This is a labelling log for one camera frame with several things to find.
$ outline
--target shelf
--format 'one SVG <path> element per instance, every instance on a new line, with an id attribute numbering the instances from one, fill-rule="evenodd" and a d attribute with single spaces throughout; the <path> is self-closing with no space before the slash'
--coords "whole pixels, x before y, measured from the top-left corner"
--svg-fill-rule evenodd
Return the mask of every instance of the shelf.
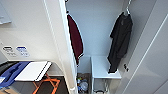
<path id="1" fill-rule="evenodd" d="M 108 73 L 110 63 L 107 60 L 107 56 L 92 56 L 91 62 L 93 78 L 121 79 L 118 70 L 115 73 Z"/>

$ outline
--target black coat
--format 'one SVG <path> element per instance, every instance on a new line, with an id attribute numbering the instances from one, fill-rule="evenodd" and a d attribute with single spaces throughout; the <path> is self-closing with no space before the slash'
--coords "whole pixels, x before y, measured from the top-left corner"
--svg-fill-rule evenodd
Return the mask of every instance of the black coat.
<path id="1" fill-rule="evenodd" d="M 122 13 L 116 20 L 110 35 L 113 40 L 108 56 L 108 60 L 111 64 L 109 73 L 116 72 L 121 58 L 127 53 L 132 25 L 133 23 L 130 14 L 125 16 L 124 13 Z"/>

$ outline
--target cabinet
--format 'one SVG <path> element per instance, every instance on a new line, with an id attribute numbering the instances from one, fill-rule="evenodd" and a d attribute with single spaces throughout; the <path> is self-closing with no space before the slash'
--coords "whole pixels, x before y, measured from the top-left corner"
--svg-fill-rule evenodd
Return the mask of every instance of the cabinet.
<path id="1" fill-rule="evenodd" d="M 2 4 L 0 3 L 0 24 L 9 23 L 9 22 L 11 22 L 11 20 L 7 15 L 5 9 L 3 8 Z"/>
<path id="2" fill-rule="evenodd" d="M 106 91 L 108 87 L 107 79 L 121 79 L 121 75 L 117 70 L 115 73 L 108 73 L 110 64 L 107 56 L 92 56 L 92 94 L 96 91 Z"/>

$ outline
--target hanging clothes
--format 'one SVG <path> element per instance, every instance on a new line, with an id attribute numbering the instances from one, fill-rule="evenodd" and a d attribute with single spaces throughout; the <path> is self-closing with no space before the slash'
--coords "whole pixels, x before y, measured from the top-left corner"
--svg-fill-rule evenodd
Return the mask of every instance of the hanging clothes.
<path id="1" fill-rule="evenodd" d="M 71 39 L 72 49 L 75 55 L 76 64 L 79 64 L 79 58 L 83 55 L 83 43 L 82 38 L 79 33 L 78 27 L 75 21 L 72 19 L 70 15 L 67 15 L 68 25 L 69 25 L 69 33 Z"/>
<path id="2" fill-rule="evenodd" d="M 110 65 L 109 73 L 115 73 L 121 58 L 127 53 L 129 40 L 132 31 L 131 15 L 124 15 L 124 12 L 117 18 L 110 37 L 112 40 L 111 49 L 107 57 Z"/>

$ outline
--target white wall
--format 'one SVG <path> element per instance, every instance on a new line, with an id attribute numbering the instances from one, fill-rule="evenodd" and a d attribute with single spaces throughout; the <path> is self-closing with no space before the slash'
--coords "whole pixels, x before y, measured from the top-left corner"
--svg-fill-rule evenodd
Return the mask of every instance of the white wall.
<path id="1" fill-rule="evenodd" d="M 50 31 L 47 15 L 42 0 L 1 0 L 3 7 L 12 23 L 0 25 L 0 45 L 2 53 L 10 61 L 41 61 L 55 62 L 50 68 L 51 75 L 63 75 L 54 39 Z M 11 57 L 2 49 L 11 46 L 16 57 Z M 16 50 L 18 46 L 27 48 L 29 57 L 22 57 Z"/>

